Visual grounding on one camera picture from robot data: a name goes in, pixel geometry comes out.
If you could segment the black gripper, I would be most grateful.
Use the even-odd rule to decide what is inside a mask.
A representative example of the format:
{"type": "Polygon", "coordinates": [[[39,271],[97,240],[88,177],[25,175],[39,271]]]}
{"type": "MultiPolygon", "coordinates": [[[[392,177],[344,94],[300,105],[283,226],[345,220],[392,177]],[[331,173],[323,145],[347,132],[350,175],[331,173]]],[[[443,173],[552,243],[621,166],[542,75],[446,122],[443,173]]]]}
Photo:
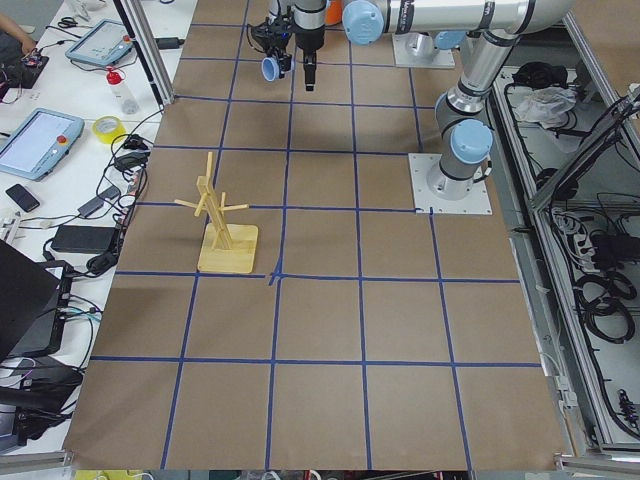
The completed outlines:
{"type": "MultiPolygon", "coordinates": [[[[277,78],[284,78],[292,69],[292,56],[287,46],[293,33],[293,24],[289,18],[265,20],[251,26],[251,46],[266,56],[276,56],[277,78]]],[[[315,52],[303,54],[305,90],[313,92],[316,85],[317,55],[315,52]]]]}

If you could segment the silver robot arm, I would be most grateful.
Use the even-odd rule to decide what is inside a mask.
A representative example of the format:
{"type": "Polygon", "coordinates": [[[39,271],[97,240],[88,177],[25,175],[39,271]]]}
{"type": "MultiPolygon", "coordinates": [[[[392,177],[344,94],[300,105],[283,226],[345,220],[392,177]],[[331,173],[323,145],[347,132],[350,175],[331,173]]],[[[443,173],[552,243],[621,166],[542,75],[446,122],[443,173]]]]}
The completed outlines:
{"type": "Polygon", "coordinates": [[[520,36],[486,30],[475,42],[457,84],[438,99],[435,119],[443,142],[438,163],[427,174],[430,190],[445,200],[465,198],[493,145],[491,129],[479,119],[497,74],[520,36]]]}
{"type": "MultiPolygon", "coordinates": [[[[348,40],[370,45],[384,34],[479,32],[471,60],[454,95],[480,97],[492,85],[521,36],[548,28],[573,7],[572,1],[345,1],[342,24],[348,40]]],[[[292,69],[290,39],[303,53],[305,87],[316,84],[317,51],[324,45],[325,1],[273,1],[268,16],[248,25],[248,39],[265,55],[263,76],[272,81],[292,69]]]]}

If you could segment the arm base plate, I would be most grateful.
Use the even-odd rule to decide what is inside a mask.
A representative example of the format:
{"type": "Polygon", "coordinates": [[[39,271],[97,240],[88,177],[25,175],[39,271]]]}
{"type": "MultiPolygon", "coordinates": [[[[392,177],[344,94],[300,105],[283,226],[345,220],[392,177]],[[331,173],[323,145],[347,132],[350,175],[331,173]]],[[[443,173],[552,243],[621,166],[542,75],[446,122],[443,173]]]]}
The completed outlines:
{"type": "Polygon", "coordinates": [[[482,168],[474,176],[453,180],[440,169],[440,154],[408,155],[414,209],[424,214],[491,215],[492,207],[482,168]]]}
{"type": "Polygon", "coordinates": [[[460,43],[458,32],[440,31],[393,35],[395,64],[405,68],[453,69],[452,50],[460,43]]]}

